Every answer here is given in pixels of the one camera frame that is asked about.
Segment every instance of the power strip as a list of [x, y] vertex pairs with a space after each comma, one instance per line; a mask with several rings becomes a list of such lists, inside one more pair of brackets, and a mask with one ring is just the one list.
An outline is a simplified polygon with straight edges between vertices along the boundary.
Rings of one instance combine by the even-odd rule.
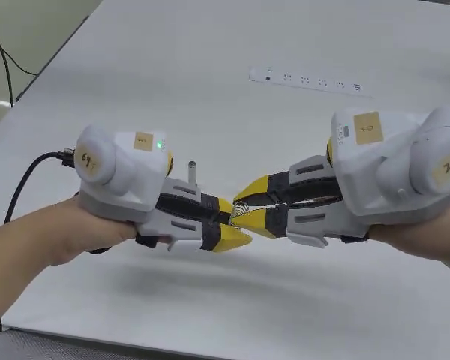
[[259, 83], [374, 98], [362, 82], [350, 82], [336, 77], [317, 76], [311, 71], [288, 71], [274, 67], [251, 67], [249, 77], [250, 80]]

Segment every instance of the human hand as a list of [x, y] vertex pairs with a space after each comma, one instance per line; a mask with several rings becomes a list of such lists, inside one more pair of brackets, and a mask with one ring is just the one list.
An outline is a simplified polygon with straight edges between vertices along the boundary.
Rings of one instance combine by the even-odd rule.
[[68, 263], [84, 251], [110, 248], [137, 235], [131, 223], [105, 220], [78, 205], [78, 198], [37, 211], [41, 221], [52, 224], [55, 246], [52, 265]]

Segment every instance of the table surface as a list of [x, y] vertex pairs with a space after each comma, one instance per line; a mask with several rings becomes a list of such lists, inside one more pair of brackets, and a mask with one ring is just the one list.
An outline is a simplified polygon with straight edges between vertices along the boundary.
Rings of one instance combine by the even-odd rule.
[[[250, 66], [345, 74], [375, 99], [248, 80]], [[450, 7], [419, 1], [104, 1], [0, 124], [0, 223], [26, 167], [88, 124], [163, 130], [228, 199], [325, 152], [344, 107], [450, 103]], [[16, 216], [77, 190], [52, 160]], [[133, 241], [47, 269], [4, 323], [225, 359], [450, 359], [450, 270], [369, 241], [167, 253]]]

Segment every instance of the cable connector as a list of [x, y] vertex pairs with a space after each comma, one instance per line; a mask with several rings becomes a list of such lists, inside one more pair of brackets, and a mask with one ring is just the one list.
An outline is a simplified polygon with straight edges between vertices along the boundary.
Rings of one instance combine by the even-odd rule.
[[71, 167], [72, 169], [75, 169], [75, 150], [72, 148], [65, 148], [64, 151], [60, 151], [59, 154], [61, 155], [61, 165], [64, 167]]

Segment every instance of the spring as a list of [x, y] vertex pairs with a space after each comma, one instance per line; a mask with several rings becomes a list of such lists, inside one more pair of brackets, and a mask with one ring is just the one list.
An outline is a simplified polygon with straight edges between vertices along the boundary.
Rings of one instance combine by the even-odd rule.
[[229, 225], [232, 227], [237, 227], [233, 225], [233, 218], [236, 218], [237, 216], [247, 214], [250, 211], [250, 207], [246, 202], [237, 202], [235, 205], [233, 205], [232, 213], [230, 214], [230, 222]]

